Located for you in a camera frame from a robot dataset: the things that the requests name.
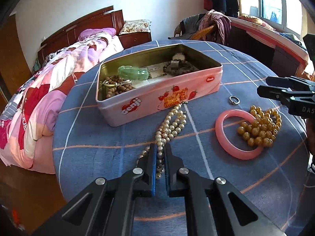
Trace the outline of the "purple pink garment on chair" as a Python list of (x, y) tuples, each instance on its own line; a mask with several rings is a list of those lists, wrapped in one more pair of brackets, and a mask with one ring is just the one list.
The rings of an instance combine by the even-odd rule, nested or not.
[(231, 31), (231, 20), (215, 10), (208, 11), (199, 23), (197, 37), (225, 45)]

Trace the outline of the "thin silver bangle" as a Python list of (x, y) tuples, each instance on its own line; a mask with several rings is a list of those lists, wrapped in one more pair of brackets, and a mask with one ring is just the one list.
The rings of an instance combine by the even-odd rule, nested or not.
[(118, 86), (121, 86), (121, 85), (125, 85), (125, 84), (131, 84), (132, 83), (132, 80), (123, 80), (121, 82), (109, 82), (108, 80), (105, 80), (101, 83), (101, 86), (105, 86), (105, 87), (109, 87), (109, 88), (112, 88), (112, 87), (118, 87)]

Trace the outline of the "pink patchwork quilt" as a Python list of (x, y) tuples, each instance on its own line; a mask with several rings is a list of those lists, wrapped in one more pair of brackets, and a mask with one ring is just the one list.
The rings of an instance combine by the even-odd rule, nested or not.
[(1, 114), (1, 163), (54, 174), (52, 141), (56, 120), (79, 78), (123, 46), (103, 30), (65, 47), (21, 86)]

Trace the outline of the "green jade bangle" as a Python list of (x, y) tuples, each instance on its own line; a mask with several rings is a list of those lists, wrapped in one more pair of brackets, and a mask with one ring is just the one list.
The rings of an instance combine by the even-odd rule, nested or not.
[(122, 65), (118, 68), (118, 76), (129, 80), (144, 81), (149, 78), (149, 71), (146, 68)]

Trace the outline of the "pink white desk cover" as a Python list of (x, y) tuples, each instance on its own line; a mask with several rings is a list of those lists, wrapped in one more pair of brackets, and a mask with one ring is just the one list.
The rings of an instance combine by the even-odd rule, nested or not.
[(275, 48), (278, 46), (282, 48), (293, 56), (302, 68), (305, 68), (308, 65), (310, 60), (307, 51), (303, 50), (286, 37), (281, 36), (278, 32), (239, 18), (230, 17), (230, 20), (231, 26), (245, 30), (251, 37), (268, 45), (269, 47)]

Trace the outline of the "blue plaid tablecloth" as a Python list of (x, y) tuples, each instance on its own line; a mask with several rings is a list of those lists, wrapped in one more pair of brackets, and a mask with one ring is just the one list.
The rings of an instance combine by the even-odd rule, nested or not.
[[(307, 170), (309, 154), (303, 120), (279, 102), (260, 98), (256, 89), (273, 71), (251, 56), (216, 43), (186, 41), (223, 65), (220, 89), (184, 106), (187, 124), (171, 141), (174, 155), (207, 178), (225, 177), (287, 235), (298, 235), (314, 214), (314, 175)], [(58, 114), (53, 160), (62, 195), (71, 200), (98, 177), (113, 179), (134, 168), (138, 155), (153, 141), (167, 112), (110, 127), (95, 101), (98, 68), (83, 74)], [(227, 154), (216, 139), (217, 117), (251, 105), (278, 109), (282, 126), (273, 146), (253, 160)]]

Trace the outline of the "printed paper in tin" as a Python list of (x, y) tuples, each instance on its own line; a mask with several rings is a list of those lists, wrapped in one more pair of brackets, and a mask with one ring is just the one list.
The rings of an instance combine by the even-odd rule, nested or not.
[(149, 72), (149, 77), (144, 81), (133, 81), (132, 85), (135, 88), (143, 87), (149, 84), (157, 83), (165, 79), (172, 78), (172, 75), (164, 72), (163, 67), (168, 65), (168, 62), (162, 62), (145, 67)]

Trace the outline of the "wicker chair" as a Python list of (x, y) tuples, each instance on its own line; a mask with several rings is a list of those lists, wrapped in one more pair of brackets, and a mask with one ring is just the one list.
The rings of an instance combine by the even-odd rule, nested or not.
[(174, 36), (170, 37), (171, 40), (205, 40), (207, 35), (217, 29), (216, 25), (212, 25), (205, 29), (199, 30), (192, 34), (183, 34), (184, 24), (180, 23), (174, 30)]

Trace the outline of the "brown wooden wardrobe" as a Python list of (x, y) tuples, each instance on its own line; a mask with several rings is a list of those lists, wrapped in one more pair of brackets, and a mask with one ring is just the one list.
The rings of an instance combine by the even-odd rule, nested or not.
[(10, 16), (1, 26), (1, 110), (32, 73), (21, 49), (16, 16)]

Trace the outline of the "pink jade bangle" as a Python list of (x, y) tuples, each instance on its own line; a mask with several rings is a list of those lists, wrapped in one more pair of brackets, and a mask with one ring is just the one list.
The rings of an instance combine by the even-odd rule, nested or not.
[(263, 151), (262, 146), (258, 146), (256, 149), (251, 151), (245, 151), (234, 146), (229, 139), (226, 137), (223, 127), (223, 122), (225, 119), (230, 117), (239, 117), (248, 122), (252, 122), (255, 117), (248, 113), (247, 111), (239, 110), (239, 109), (231, 109), (223, 111), (215, 122), (215, 133), (217, 140), (221, 147), (231, 156), (240, 160), (252, 160), (258, 157)]

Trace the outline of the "pink metal tin box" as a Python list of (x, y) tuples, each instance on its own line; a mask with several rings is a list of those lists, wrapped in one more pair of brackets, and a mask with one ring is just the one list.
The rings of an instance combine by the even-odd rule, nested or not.
[[(185, 61), (172, 70), (170, 62), (175, 53), (183, 53)], [(131, 65), (145, 68), (168, 62), (163, 67), (172, 78), (128, 90), (126, 87), (105, 87), (101, 83), (118, 75), (118, 68)], [(98, 71), (95, 100), (110, 126), (116, 127), (150, 114), (171, 108), (217, 92), (220, 88), (223, 65), (208, 55), (184, 44), (137, 51), (103, 62)]]

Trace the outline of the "dark wooden bed frame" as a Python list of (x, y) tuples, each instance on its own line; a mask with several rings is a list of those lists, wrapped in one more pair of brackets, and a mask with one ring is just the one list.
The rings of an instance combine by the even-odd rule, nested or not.
[(86, 29), (114, 28), (119, 32), (123, 25), (122, 10), (114, 10), (112, 5), (96, 10), (60, 28), (42, 41), (37, 58), (43, 63), (50, 53), (76, 43), (80, 33)]

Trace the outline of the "floral cushion on nightstand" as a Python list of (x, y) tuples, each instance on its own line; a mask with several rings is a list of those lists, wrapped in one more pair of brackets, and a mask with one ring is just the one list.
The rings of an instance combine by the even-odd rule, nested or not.
[(137, 32), (151, 32), (151, 21), (149, 20), (133, 20), (126, 21), (119, 32), (119, 35), (133, 34)]

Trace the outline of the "dark wooden nightstand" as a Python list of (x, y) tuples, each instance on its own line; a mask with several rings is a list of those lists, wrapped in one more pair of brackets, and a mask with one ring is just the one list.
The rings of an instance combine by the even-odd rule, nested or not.
[(152, 37), (150, 32), (134, 32), (131, 34), (120, 35), (119, 40), (124, 49), (129, 49), (152, 41)]

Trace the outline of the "floral pillow on desk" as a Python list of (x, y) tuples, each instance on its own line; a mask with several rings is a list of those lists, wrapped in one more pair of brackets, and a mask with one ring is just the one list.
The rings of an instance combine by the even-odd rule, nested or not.
[(247, 22), (251, 22), (257, 25), (260, 25), (266, 29), (272, 30), (272, 31), (276, 31), (275, 28), (273, 28), (272, 26), (270, 26), (268, 23), (266, 23), (265, 21), (263, 21), (260, 18), (257, 18), (256, 16), (251, 16), (251, 15), (247, 15), (247, 14), (242, 14), (240, 16), (238, 16), (238, 19), (241, 20), (245, 20)]

